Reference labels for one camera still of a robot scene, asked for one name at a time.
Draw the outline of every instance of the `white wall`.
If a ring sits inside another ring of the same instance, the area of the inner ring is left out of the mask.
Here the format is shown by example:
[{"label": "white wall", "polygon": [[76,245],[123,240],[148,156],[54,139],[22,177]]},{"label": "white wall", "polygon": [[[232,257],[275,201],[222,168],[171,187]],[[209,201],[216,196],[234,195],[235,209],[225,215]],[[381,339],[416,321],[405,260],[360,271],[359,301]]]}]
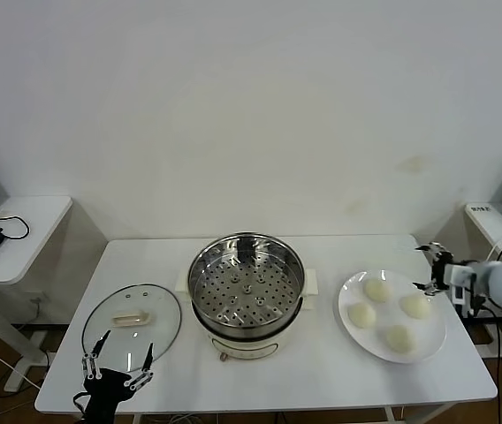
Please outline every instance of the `white wall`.
[{"label": "white wall", "polygon": [[0,181],[108,239],[462,243],[502,197],[502,1],[0,1]]}]

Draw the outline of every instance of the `white plate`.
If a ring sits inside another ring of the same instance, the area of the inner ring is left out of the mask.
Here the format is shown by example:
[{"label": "white plate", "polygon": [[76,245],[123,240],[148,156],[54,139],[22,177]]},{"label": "white plate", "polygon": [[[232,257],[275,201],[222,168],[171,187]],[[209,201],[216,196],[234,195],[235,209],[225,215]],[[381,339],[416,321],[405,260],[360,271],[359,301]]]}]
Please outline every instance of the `white plate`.
[{"label": "white plate", "polygon": [[[369,299],[364,291],[364,282],[369,278],[378,278],[391,286],[391,298],[386,303],[376,303]],[[434,298],[428,298],[432,308],[430,317],[416,320],[404,313],[400,308],[400,300],[417,293],[412,280],[397,272],[386,270],[371,270],[360,272],[349,278],[339,289],[338,310],[351,337],[369,352],[391,362],[410,364],[432,357],[439,351],[445,341],[445,321],[443,315],[434,307]],[[375,308],[376,325],[372,329],[356,327],[347,315],[347,307],[357,303],[367,302]],[[392,325],[406,325],[414,334],[416,348],[407,354],[393,351],[384,337],[386,330]]]}]

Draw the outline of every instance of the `glass lid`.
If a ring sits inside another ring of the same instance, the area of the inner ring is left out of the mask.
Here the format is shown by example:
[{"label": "glass lid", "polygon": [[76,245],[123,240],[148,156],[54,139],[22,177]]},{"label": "glass lid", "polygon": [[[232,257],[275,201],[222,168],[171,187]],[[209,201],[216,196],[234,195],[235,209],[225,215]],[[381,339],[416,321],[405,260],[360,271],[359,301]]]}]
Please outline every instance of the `glass lid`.
[{"label": "glass lid", "polygon": [[82,349],[92,352],[107,330],[110,335],[98,367],[130,372],[141,368],[151,343],[153,361],[163,355],[180,329],[180,305],[167,289],[155,284],[131,285],[111,294],[87,319]]}]

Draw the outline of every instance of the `wooden floor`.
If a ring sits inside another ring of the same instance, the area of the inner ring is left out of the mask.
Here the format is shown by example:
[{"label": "wooden floor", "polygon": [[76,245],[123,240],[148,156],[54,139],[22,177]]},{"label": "wooden floor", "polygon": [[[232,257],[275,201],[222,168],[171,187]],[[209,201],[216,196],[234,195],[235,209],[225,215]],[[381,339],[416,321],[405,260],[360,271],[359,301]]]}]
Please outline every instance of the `wooden floor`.
[{"label": "wooden floor", "polygon": [[[60,343],[63,332],[51,331],[43,344],[43,348],[55,351]],[[471,330],[471,336],[476,343],[489,342],[489,337],[480,327]],[[10,363],[15,363],[18,355],[9,346],[0,340],[0,357]],[[490,370],[491,375],[496,374],[496,360],[487,360],[487,368]],[[0,363],[0,397],[8,395],[3,391],[3,382],[6,378],[6,367]],[[44,377],[44,369],[37,368],[31,370],[29,377],[33,381],[39,382]],[[502,365],[500,372],[500,393],[502,396]],[[0,412],[13,408],[14,406],[22,405],[11,412],[0,415],[0,424],[7,423],[60,423],[71,424],[75,422],[73,417],[57,416],[57,415],[43,415],[34,409],[34,398],[36,396],[35,389],[28,389],[19,393],[16,396],[0,398]],[[417,408],[406,408],[404,411],[405,416],[417,411]],[[397,418],[400,417],[400,409],[394,410]],[[143,418],[143,422],[161,422],[165,424],[170,417],[167,415],[155,415]],[[217,419],[221,424],[306,424],[306,423],[319,423],[331,424],[341,422],[364,422],[364,421],[379,421],[385,420],[384,412],[382,410],[353,410],[353,411],[307,411],[307,412],[291,412],[278,414],[275,413],[242,413],[242,414],[220,414],[218,417],[215,414],[199,415],[198,419],[193,419],[193,423],[201,424],[216,424]],[[120,416],[117,423],[125,424],[131,422],[131,416]],[[188,423],[187,420],[178,421],[177,424]],[[493,399],[489,402],[478,402],[472,404],[459,404],[452,409],[436,417],[430,421],[431,424],[463,424],[463,423],[481,423],[481,424],[495,424],[497,423],[497,402]]]}]

